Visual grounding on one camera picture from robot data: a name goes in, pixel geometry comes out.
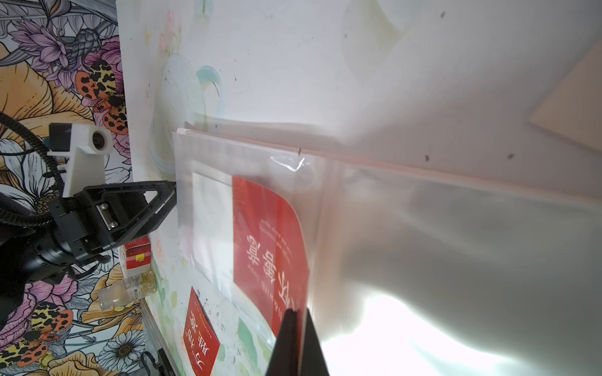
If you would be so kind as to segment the pink photo album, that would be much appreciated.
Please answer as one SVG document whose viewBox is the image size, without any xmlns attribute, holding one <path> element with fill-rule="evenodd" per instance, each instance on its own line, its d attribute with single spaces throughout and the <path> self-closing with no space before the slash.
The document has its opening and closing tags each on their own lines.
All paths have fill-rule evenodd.
<svg viewBox="0 0 602 376">
<path fill-rule="evenodd" d="M 232 178 L 298 216 L 330 374 L 599 375 L 601 203 L 190 129 L 180 249 L 270 349 L 233 281 Z"/>
</svg>

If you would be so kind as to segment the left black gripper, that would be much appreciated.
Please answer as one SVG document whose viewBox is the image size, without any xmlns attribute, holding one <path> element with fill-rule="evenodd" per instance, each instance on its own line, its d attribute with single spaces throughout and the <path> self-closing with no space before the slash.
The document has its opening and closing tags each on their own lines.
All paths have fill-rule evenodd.
<svg viewBox="0 0 602 376">
<path fill-rule="evenodd" d="M 167 180 L 88 186 L 75 198 L 50 202 L 52 222 L 21 242 L 18 276 L 26 282 L 88 277 L 123 246 L 160 227 L 177 204 L 177 185 Z"/>
</svg>

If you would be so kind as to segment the red and white box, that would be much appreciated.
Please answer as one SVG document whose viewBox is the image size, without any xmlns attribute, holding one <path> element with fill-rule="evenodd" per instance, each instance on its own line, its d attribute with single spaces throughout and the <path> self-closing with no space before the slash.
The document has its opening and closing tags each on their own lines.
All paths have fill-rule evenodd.
<svg viewBox="0 0 602 376">
<path fill-rule="evenodd" d="M 148 236 L 130 241 L 119 248 L 119 265 L 124 278 L 151 270 L 152 248 Z"/>
</svg>

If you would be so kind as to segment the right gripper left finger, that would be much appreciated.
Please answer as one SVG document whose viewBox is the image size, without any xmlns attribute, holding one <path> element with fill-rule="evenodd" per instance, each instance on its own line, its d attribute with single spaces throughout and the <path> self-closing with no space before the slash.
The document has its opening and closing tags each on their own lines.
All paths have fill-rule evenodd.
<svg viewBox="0 0 602 376">
<path fill-rule="evenodd" d="M 298 374 L 299 346 L 297 335 L 298 313 L 287 309 L 277 335 L 266 376 L 296 376 Z"/>
</svg>

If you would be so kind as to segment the small pink card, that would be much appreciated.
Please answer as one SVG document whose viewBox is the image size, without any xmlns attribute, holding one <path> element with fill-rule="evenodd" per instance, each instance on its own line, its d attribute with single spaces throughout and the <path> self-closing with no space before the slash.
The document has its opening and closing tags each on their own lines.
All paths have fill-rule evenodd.
<svg viewBox="0 0 602 376">
<path fill-rule="evenodd" d="M 601 151 L 601 43 L 533 111 L 529 123 Z"/>
</svg>

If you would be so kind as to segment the red card with white characters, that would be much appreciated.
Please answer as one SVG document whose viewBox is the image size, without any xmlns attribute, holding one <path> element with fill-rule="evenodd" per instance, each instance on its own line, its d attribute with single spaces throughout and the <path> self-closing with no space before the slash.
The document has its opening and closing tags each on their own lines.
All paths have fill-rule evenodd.
<svg viewBox="0 0 602 376">
<path fill-rule="evenodd" d="M 190 290 L 183 341 L 194 375 L 210 376 L 219 353 L 220 341 L 194 288 Z"/>
</svg>

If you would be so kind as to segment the small plastic bottle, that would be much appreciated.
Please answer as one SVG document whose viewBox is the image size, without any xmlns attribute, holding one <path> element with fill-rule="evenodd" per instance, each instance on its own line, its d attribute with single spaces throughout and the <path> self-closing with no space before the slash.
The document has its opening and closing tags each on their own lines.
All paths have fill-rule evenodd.
<svg viewBox="0 0 602 376">
<path fill-rule="evenodd" d="M 157 279 L 152 271 L 120 280 L 99 291 L 100 309 L 106 311 L 135 303 L 157 291 Z"/>
</svg>

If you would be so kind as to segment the red landscape greeting card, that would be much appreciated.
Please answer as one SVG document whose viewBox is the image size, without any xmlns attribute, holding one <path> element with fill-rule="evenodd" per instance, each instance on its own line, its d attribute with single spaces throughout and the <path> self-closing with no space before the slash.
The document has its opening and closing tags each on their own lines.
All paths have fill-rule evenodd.
<svg viewBox="0 0 602 376">
<path fill-rule="evenodd" d="M 274 335 L 285 311 L 304 311 L 309 268 L 293 207 L 274 191 L 232 178 L 233 281 L 259 310 Z"/>
</svg>

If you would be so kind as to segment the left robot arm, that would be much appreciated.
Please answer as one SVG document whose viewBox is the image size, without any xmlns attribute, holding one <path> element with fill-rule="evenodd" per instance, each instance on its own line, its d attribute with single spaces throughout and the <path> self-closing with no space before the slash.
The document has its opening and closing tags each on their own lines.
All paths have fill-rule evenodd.
<svg viewBox="0 0 602 376">
<path fill-rule="evenodd" d="M 72 266 L 149 235 L 177 204 L 177 185 L 147 181 L 88 186 L 58 197 L 42 215 L 18 213 L 1 197 L 1 324 L 22 304 L 26 285 L 58 284 Z"/>
</svg>

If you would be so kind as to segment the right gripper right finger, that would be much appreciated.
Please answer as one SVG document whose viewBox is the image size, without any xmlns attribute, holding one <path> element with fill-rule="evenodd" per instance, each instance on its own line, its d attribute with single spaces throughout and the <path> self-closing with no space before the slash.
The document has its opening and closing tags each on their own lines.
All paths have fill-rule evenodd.
<svg viewBox="0 0 602 376">
<path fill-rule="evenodd" d="M 309 310 L 306 310 L 303 349 L 299 362 L 301 376 L 329 376 L 321 344 Z"/>
</svg>

